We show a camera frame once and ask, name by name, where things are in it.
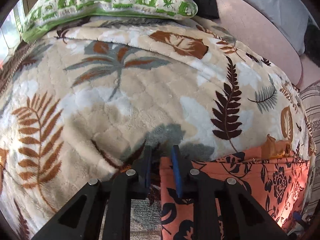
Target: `fleece blanket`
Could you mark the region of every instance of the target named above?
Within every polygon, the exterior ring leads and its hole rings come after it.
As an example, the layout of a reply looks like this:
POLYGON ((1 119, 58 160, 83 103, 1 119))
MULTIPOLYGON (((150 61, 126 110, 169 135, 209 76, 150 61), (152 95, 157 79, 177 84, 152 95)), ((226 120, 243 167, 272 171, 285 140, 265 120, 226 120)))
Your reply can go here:
MULTIPOLYGON (((130 167, 145 145, 155 158, 179 145, 187 158, 212 161, 269 134, 311 159, 312 170, 311 127, 287 76, 213 22, 197 21, 85 18, 4 66, 0 209, 21 239, 90 178, 130 167)), ((160 238, 158 185, 132 204, 134 239, 160 238)))

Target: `orange fabric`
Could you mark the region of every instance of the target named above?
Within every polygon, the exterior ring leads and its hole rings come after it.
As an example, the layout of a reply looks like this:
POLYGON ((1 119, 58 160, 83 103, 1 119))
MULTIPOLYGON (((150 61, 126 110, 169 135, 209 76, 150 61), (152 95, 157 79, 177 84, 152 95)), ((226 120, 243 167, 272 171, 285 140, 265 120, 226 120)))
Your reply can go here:
MULTIPOLYGON (((275 148, 286 149, 287 143, 276 142, 275 148)), ((267 210, 270 216, 288 232, 294 211, 301 212, 308 178, 309 162, 295 157, 261 160, 262 147, 235 153, 213 162, 192 161, 193 167, 211 178, 235 178, 267 210)), ((162 235, 163 240, 191 239, 193 233, 193 201, 178 198, 172 163, 163 157, 160 162, 162 235)))

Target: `pink surface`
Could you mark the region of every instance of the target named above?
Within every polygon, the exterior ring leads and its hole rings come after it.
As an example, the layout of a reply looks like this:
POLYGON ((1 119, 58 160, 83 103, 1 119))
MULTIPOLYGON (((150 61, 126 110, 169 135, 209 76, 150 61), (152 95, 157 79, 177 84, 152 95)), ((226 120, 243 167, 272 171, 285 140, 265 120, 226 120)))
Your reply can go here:
POLYGON ((320 81, 320 68, 305 54, 300 56, 300 60, 303 67, 303 78, 300 89, 303 90, 313 83, 320 81))
POLYGON ((296 85, 301 77, 298 54, 282 33, 243 0, 217 0, 220 19, 214 20, 260 56, 281 68, 296 85))

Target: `striped fabric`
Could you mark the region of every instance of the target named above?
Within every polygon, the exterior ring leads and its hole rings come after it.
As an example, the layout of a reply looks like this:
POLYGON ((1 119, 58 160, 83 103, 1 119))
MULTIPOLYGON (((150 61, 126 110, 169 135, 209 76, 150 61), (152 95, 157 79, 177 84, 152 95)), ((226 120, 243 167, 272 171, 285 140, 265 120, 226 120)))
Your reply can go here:
POLYGON ((314 182, 308 204, 308 213, 313 213, 320 199, 320 83, 303 90, 300 97, 311 123, 313 140, 317 146, 314 182))

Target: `quilted blanket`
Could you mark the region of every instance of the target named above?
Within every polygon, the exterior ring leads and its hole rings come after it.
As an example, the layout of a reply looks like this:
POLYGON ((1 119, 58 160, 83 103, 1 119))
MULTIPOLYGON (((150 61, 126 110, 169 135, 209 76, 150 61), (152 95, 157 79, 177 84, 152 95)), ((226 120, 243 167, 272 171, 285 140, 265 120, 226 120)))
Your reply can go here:
MULTIPOLYGON (((25 45, 4 66, 0 209, 21 239, 90 178, 129 168, 145 145, 155 159, 179 145, 187 158, 212 161, 269 134, 312 167, 311 127, 285 73, 213 22, 195 20, 85 18, 25 45)), ((150 200, 132 203, 133 239, 160 239, 158 185, 150 200)))

